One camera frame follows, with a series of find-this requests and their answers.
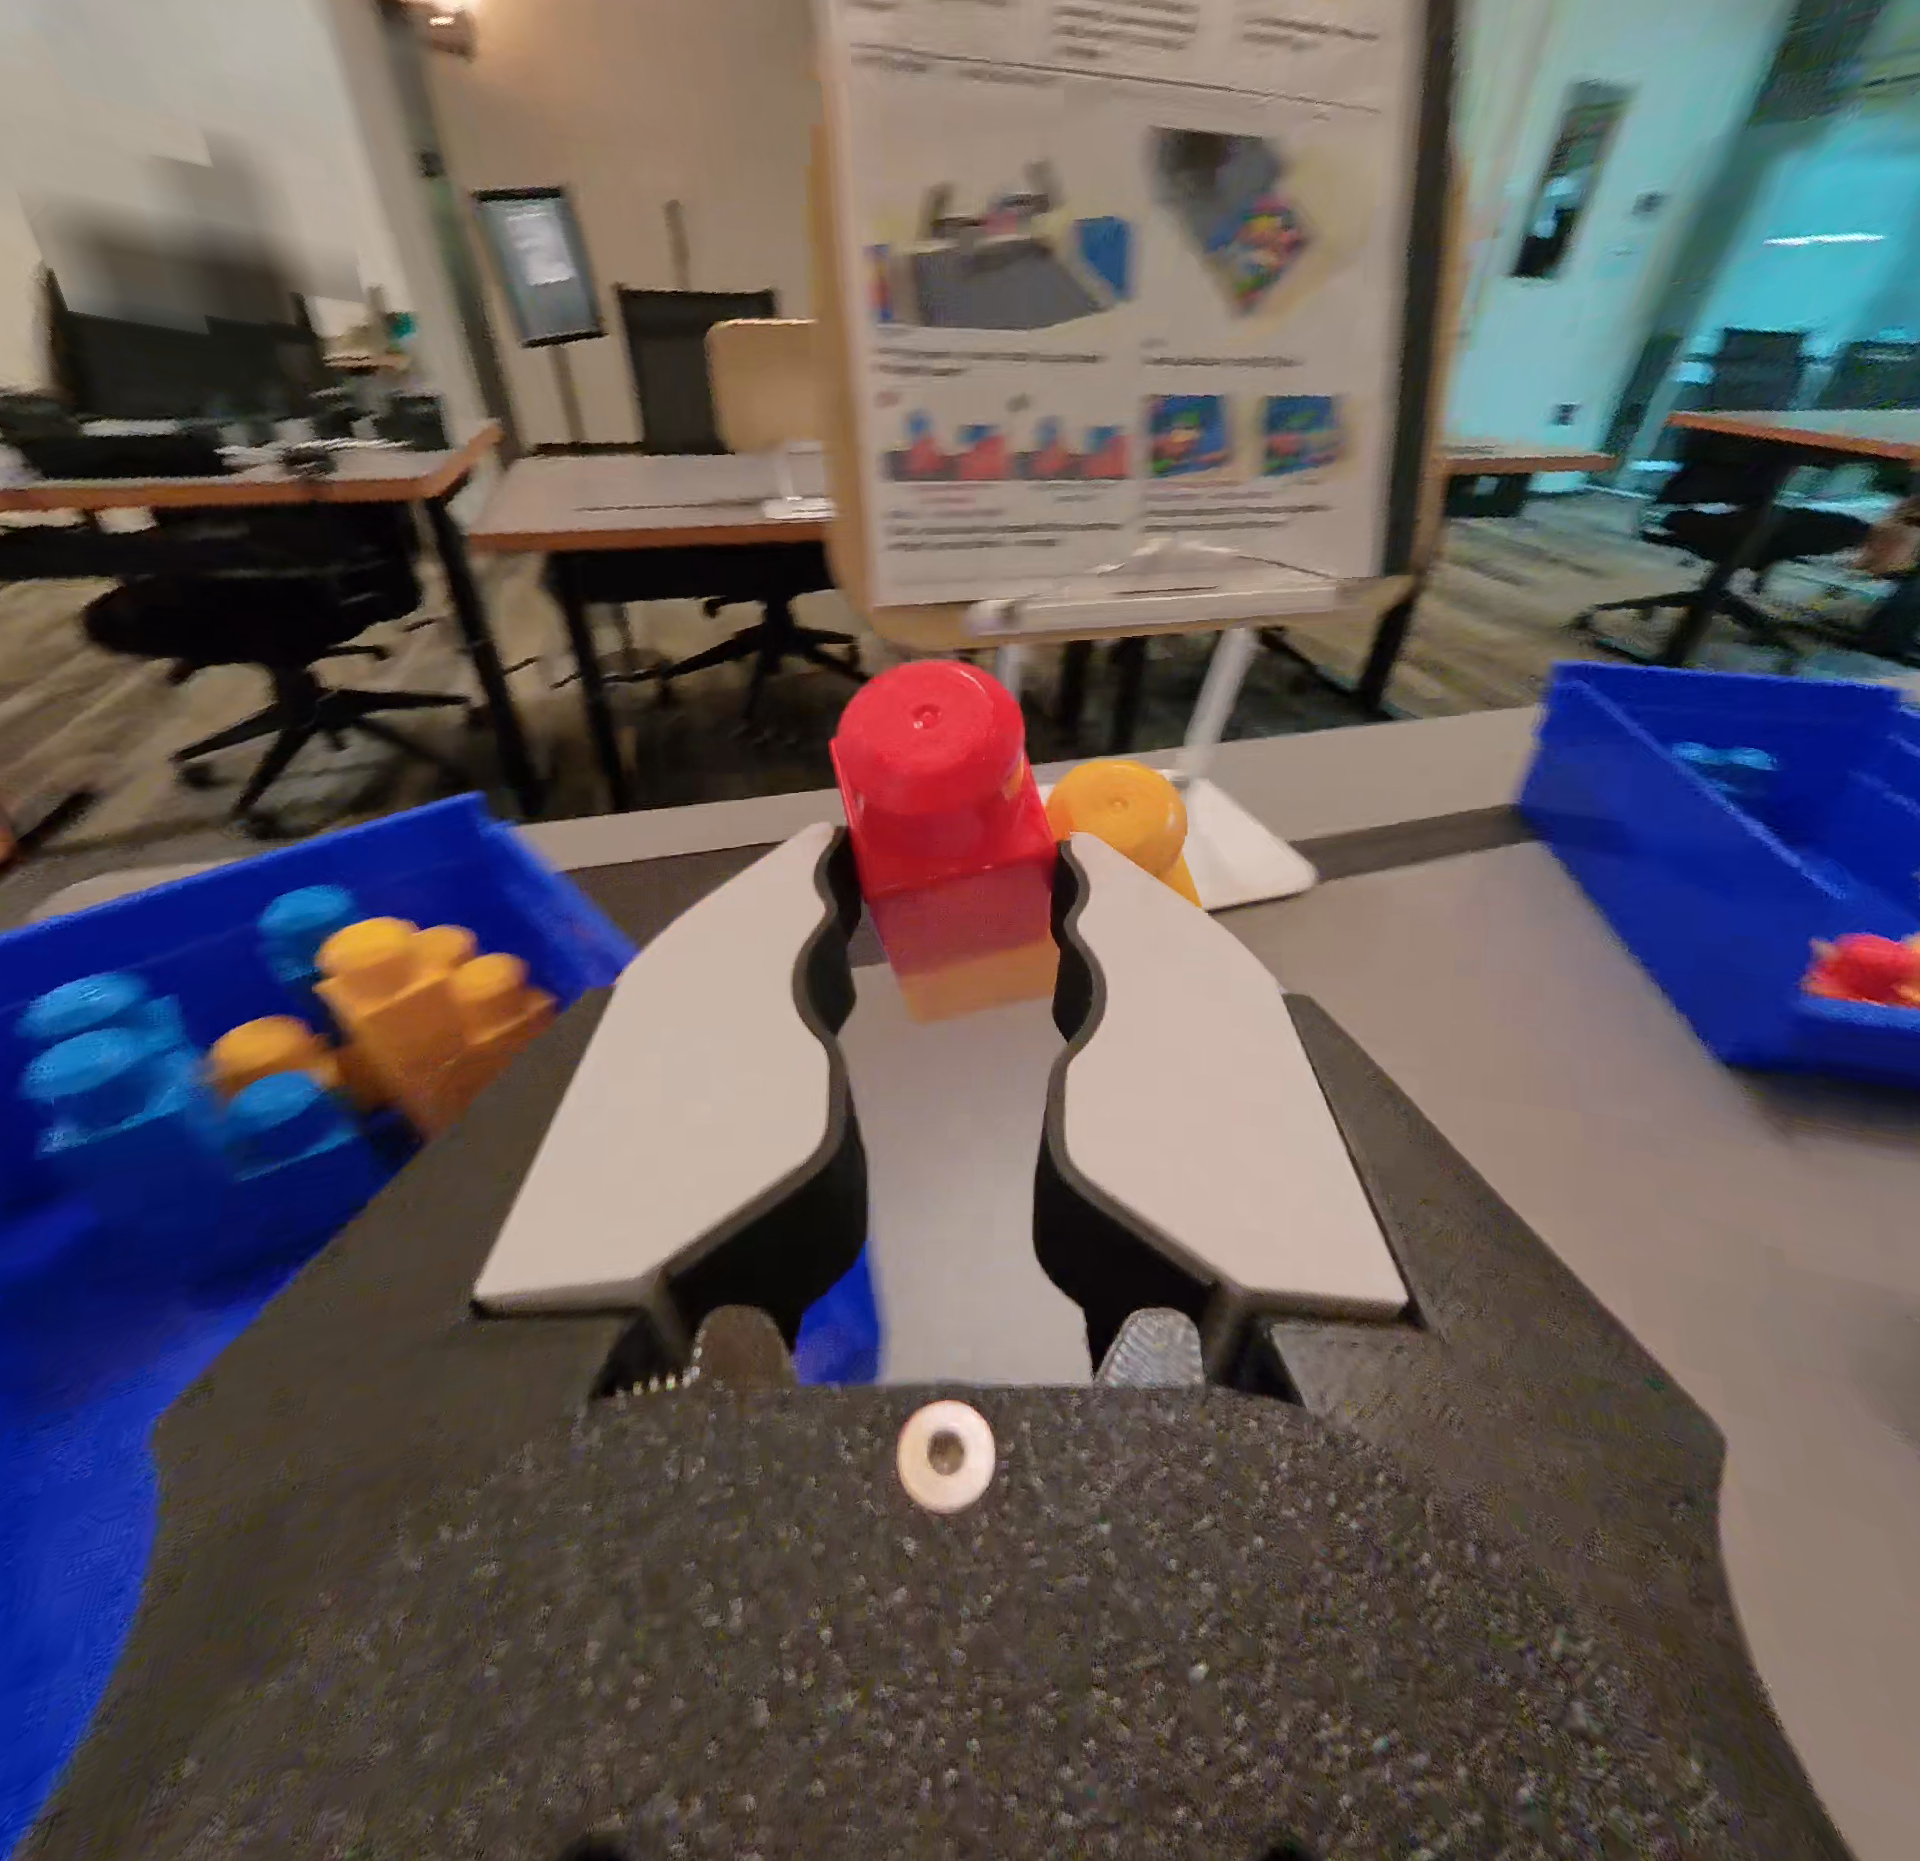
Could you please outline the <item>black desk monitor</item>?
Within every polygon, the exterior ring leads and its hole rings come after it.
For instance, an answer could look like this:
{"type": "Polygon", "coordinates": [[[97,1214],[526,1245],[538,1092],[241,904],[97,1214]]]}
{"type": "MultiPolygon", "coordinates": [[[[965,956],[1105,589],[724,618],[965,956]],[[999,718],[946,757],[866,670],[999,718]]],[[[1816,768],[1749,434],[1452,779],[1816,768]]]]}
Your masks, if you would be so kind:
{"type": "Polygon", "coordinates": [[[41,266],[51,393],[91,418],[286,417],[328,380],[299,293],[270,260],[205,263],[205,305],[187,326],[79,312],[41,266]]]}

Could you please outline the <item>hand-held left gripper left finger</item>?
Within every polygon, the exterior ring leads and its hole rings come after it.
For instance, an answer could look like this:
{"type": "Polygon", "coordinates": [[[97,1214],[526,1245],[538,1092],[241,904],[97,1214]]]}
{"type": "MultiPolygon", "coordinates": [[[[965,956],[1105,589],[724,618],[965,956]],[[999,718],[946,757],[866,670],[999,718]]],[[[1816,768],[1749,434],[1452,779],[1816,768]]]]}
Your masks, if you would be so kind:
{"type": "Polygon", "coordinates": [[[815,820],[635,954],[481,1266],[482,1315],[801,1322],[855,1268],[859,915],[847,830],[815,820]]]}

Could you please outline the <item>phone symbol door sign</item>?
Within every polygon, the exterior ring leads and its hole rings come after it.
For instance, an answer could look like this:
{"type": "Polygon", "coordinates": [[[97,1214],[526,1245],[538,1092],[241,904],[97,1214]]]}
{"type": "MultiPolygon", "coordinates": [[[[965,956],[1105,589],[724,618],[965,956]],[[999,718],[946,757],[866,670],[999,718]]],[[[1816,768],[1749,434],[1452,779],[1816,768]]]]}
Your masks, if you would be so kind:
{"type": "Polygon", "coordinates": [[[1615,82],[1569,83],[1507,266],[1514,281],[1548,281],[1562,272],[1633,96],[1633,87],[1615,82]]]}

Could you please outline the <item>blue plastic bin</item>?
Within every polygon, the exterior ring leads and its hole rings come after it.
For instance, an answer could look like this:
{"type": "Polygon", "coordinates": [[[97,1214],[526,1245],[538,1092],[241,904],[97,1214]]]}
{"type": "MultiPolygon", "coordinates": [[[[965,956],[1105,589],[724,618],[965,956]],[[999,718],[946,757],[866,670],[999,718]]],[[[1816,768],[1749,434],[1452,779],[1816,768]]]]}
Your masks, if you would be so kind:
{"type": "Polygon", "coordinates": [[[4,1407],[79,1512],[4,1561],[4,1629],[89,1715],[27,1856],[724,1852],[761,1835],[751,1704],[827,1596],[807,1487],[874,1416],[611,1393],[696,1322],[489,1317],[472,1285],[611,988],[505,1068],[200,1364],[267,1268],[91,1237],[4,1315],[4,1407]]]}
{"type": "Polygon", "coordinates": [[[1914,932],[1914,729],[1885,684],[1564,664],[1519,812],[1714,1057],[1914,1087],[1914,1008],[1801,992],[1816,938],[1914,932]],[[1675,741],[1778,755],[1784,838],[1675,741]]]}

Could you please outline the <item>red one-stud block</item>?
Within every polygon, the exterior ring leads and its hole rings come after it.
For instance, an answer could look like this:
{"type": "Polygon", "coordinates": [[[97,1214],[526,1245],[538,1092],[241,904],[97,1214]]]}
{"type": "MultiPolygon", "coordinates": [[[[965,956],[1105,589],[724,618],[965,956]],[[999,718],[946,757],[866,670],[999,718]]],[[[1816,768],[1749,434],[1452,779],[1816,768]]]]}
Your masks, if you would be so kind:
{"type": "Polygon", "coordinates": [[[1053,988],[1057,846],[1019,703],[927,659],[873,675],[832,740],[856,881],[918,1018],[1053,988]]]}

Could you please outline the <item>yellow two-stud block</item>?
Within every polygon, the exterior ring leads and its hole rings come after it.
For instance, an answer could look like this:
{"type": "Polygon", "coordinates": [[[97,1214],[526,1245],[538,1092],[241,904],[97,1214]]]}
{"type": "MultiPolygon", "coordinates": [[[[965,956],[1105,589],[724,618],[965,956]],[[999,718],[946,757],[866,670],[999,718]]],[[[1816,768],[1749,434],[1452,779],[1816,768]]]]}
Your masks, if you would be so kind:
{"type": "MultiPolygon", "coordinates": [[[[1068,771],[1044,795],[1057,844],[1091,835],[1197,904],[1187,870],[1187,807],[1170,777],[1133,760],[1068,771]]],[[[1054,853],[904,893],[878,919],[902,1012],[922,1027],[1053,997],[1054,853]]]]}

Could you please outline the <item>standing display screen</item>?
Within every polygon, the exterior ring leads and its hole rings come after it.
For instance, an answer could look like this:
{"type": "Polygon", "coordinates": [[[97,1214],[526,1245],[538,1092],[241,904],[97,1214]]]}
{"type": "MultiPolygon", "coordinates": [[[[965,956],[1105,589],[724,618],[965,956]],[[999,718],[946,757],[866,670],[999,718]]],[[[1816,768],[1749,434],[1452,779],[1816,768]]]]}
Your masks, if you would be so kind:
{"type": "Polygon", "coordinates": [[[608,336],[584,233],[562,185],[472,190],[470,204],[520,347],[608,336]]]}

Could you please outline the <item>black office chair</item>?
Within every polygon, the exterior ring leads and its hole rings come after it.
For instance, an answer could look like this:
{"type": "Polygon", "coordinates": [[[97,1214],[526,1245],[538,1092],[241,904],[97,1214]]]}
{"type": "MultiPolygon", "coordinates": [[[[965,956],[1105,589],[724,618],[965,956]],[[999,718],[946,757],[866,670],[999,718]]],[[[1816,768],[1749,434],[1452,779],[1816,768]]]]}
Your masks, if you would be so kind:
{"type": "Polygon", "coordinates": [[[798,623],[793,603],[785,594],[763,603],[763,613],[754,624],[732,632],[695,656],[660,664],[643,678],[650,678],[664,697],[668,693],[674,682],[730,664],[751,666],[751,682],[739,701],[739,722],[744,727],[754,727],[761,722],[767,687],[785,664],[814,666],[855,687],[865,687],[870,682],[870,674],[856,659],[856,635],[798,623]]]}
{"type": "Polygon", "coordinates": [[[403,623],[421,599],[420,573],[401,557],[275,570],[217,563],[125,577],[84,607],[82,627],[97,648],[162,664],[175,682],[233,666],[253,669],[270,682],[273,697],[257,715],[182,744],[171,768],[180,786],[204,788],[210,783],[205,762],[213,755],[265,741],[265,755],[231,800],[229,820],[248,838],[278,840],[289,828],[261,811],[261,798],[312,741],[339,753],[349,736],[367,735],[429,768],[444,792],[468,788],[468,772],[458,762],[391,722],[406,711],[470,715],[462,697],[336,689],[317,675],[317,666],[328,661],[383,659],[387,648],[372,643],[369,632],[403,623]]]}
{"type": "Polygon", "coordinates": [[[1747,648],[1795,666],[1810,656],[1788,623],[1737,589],[1756,587],[1773,570],[1857,554],[1870,521],[1826,505],[1788,502],[1793,462],[1779,445],[1732,434],[1692,431],[1678,467],[1644,502],[1637,538],[1688,554],[1703,577],[1681,593],[1601,599],[1567,631],[1599,654],[1664,669],[1703,661],[1716,624],[1740,631],[1747,648]]]}
{"type": "Polygon", "coordinates": [[[648,454],[724,454],[707,369],[707,332],[735,318],[775,318],[775,289],[613,287],[648,454]]]}
{"type": "Polygon", "coordinates": [[[1809,376],[1809,332],[1721,328],[1711,347],[1674,374],[1681,412],[1788,412],[1809,376]]]}

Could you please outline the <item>group of toy bricks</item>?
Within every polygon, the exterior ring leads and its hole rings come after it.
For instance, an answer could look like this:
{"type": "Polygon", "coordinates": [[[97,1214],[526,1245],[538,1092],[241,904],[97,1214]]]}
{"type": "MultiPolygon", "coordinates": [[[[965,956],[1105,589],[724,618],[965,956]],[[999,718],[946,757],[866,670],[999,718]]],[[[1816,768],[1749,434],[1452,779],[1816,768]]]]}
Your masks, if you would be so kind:
{"type": "Polygon", "coordinates": [[[18,1091],[44,1151],[98,1185],[210,1177],[217,1157],[233,1181],[295,1162],[349,1177],[444,1132],[556,1008],[462,923],[372,915],[339,884],[281,889],[251,940],[285,1008],[213,1039],[131,969],[19,1003],[18,1091]]]}

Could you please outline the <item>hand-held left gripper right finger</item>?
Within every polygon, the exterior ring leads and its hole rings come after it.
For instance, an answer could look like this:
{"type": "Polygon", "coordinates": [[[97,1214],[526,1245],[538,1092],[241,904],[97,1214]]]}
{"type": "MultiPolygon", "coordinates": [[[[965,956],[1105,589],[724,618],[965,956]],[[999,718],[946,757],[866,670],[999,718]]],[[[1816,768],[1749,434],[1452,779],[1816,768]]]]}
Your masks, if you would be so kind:
{"type": "Polygon", "coordinates": [[[1033,1242],[1082,1320],[1400,1320],[1403,1270],[1281,982],[1089,833],[1061,846],[1053,936],[1033,1242]]]}

